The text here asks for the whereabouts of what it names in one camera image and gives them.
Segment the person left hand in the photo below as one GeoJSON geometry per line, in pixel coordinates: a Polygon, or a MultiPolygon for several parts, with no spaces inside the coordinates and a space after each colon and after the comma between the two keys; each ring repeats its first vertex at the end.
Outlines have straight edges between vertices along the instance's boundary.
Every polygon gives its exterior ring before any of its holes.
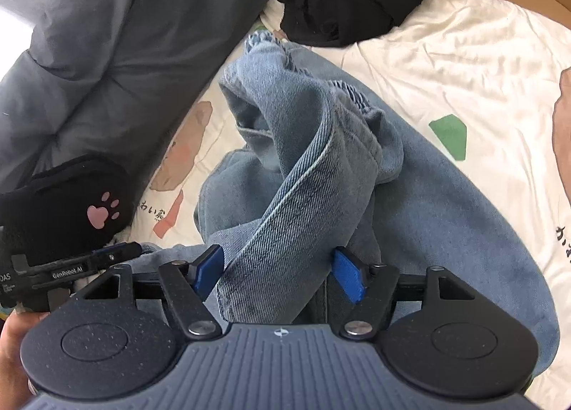
{"type": "Polygon", "coordinates": [[[32,394],[28,388],[28,377],[20,360],[20,346],[25,335],[49,314],[36,312],[18,313],[8,316],[0,343],[0,408],[20,409],[26,405],[32,394]]]}

